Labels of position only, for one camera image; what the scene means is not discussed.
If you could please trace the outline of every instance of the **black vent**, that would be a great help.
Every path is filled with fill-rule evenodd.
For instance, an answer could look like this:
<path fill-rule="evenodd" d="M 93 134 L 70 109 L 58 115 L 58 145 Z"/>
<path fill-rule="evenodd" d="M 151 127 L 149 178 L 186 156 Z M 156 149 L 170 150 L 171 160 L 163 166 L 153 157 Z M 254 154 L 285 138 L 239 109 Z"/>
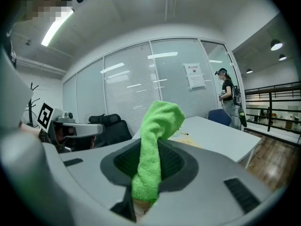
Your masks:
<path fill-rule="evenodd" d="M 260 204 L 259 200 L 239 179 L 229 179 L 224 183 L 245 213 L 252 211 Z"/>

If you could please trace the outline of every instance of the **green towel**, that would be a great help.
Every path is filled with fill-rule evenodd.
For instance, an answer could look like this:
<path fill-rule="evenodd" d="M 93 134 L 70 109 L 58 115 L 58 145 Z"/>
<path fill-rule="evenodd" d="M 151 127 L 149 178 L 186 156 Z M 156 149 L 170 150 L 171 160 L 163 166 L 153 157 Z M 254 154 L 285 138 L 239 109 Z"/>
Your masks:
<path fill-rule="evenodd" d="M 155 202 L 161 182 L 157 139 L 170 138 L 182 125 L 185 115 L 177 104 L 155 101 L 141 124 L 141 151 L 138 172 L 132 180 L 134 199 Z"/>

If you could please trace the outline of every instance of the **white wall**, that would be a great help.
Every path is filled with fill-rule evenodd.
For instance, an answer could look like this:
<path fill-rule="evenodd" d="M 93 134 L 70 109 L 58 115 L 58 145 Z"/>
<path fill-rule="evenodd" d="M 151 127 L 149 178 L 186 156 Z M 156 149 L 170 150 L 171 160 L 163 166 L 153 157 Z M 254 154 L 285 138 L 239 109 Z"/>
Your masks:
<path fill-rule="evenodd" d="M 243 80 L 245 89 L 254 89 L 296 81 L 299 81 L 299 78 L 293 59 L 285 60 L 256 73 L 246 74 L 246 79 Z"/>
<path fill-rule="evenodd" d="M 72 65 L 63 77 L 63 82 L 81 68 L 108 53 L 142 41 L 166 37 L 201 37 L 224 41 L 222 33 L 209 22 L 159 23 L 154 18 L 149 19 L 149 21 L 131 21 L 119 24 L 115 28 L 111 27 L 106 31 L 100 31 L 98 35 L 74 53 Z"/>
<path fill-rule="evenodd" d="M 63 109 L 63 84 L 61 80 L 50 79 L 47 77 L 41 77 L 34 74 L 28 73 L 19 73 L 23 81 L 30 87 L 37 87 L 33 91 L 32 101 L 40 98 L 34 102 L 35 107 L 32 108 L 32 111 L 39 116 L 40 108 L 44 101 L 48 101 L 54 106 Z"/>
<path fill-rule="evenodd" d="M 235 50 L 278 13 L 278 8 L 271 0 L 250 0 L 222 30 L 227 46 Z"/>

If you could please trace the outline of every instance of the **woman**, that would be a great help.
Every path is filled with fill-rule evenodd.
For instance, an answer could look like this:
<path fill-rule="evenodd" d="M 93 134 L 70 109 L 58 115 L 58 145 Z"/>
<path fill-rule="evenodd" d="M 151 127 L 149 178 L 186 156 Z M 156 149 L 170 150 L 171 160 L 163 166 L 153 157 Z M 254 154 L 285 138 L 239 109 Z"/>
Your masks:
<path fill-rule="evenodd" d="M 220 101 L 223 101 L 224 110 L 232 119 L 230 126 L 235 128 L 235 105 L 232 96 L 234 85 L 226 69 L 221 68 L 218 71 L 218 77 L 224 81 L 222 84 L 222 95 L 220 96 Z"/>

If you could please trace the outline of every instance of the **white ceiling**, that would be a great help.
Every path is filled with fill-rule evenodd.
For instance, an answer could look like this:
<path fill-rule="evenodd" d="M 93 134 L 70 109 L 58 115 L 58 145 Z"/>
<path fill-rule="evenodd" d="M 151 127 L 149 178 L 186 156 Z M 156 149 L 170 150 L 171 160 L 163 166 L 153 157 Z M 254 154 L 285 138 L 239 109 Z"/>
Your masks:
<path fill-rule="evenodd" d="M 283 46 L 278 50 L 272 51 L 270 47 L 272 39 L 280 40 Z M 298 47 L 295 43 L 294 35 L 290 32 L 281 14 L 277 15 L 248 39 L 234 53 L 234 56 L 240 72 L 245 74 L 248 68 L 258 72 L 269 66 L 281 63 L 279 61 L 280 54 L 286 55 L 287 59 L 298 56 Z"/>
<path fill-rule="evenodd" d="M 167 21 L 173 17 L 210 20 L 221 30 L 248 0 L 168 0 Z M 54 13 L 44 13 L 31 21 L 16 23 L 12 30 L 12 44 L 17 56 L 68 70 L 74 53 L 101 30 L 117 23 L 137 18 L 162 15 L 166 0 L 84 0 L 73 2 L 74 14 L 62 25 L 48 47 L 41 45 L 53 22 Z"/>

